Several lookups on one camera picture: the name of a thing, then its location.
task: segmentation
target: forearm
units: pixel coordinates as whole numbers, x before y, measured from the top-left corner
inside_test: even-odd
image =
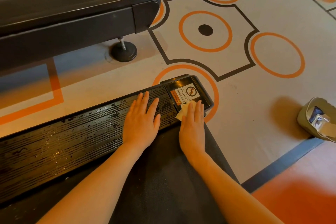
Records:
[[[228,223],[282,223],[229,177],[208,154],[197,154],[190,162],[208,186]]]
[[[107,224],[125,180],[142,152],[121,145],[101,166],[82,180],[38,224]]]

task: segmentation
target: round black rubber foot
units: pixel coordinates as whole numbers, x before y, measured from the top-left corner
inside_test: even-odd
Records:
[[[123,50],[121,43],[115,44],[111,49],[111,56],[119,62],[129,62],[133,60],[137,54],[137,48],[130,42],[124,42],[126,50]]]

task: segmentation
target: person's left arm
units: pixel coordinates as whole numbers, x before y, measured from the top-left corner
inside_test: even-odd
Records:
[[[82,180],[37,224],[107,224],[134,163],[156,137],[159,99],[146,113],[149,92],[140,93],[126,116],[123,144],[101,166]]]

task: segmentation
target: person's left hand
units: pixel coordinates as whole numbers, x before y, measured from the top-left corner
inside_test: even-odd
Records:
[[[144,151],[154,141],[160,127],[161,115],[158,114],[154,119],[159,99],[156,98],[153,101],[146,113],[148,99],[148,91],[145,95],[140,93],[129,108],[124,123],[123,143],[134,145],[141,151]]]

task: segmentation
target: hand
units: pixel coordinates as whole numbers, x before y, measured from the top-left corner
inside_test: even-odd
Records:
[[[193,165],[199,154],[205,153],[205,132],[204,132],[204,104],[199,100],[195,110],[193,105],[188,106],[187,116],[182,117],[179,133],[180,147]]]
[[[129,108],[124,123],[123,143],[134,145],[141,152],[154,141],[160,127],[161,115],[158,114],[154,119],[159,99],[154,99],[146,113],[148,99],[148,91],[145,95],[140,93]]]

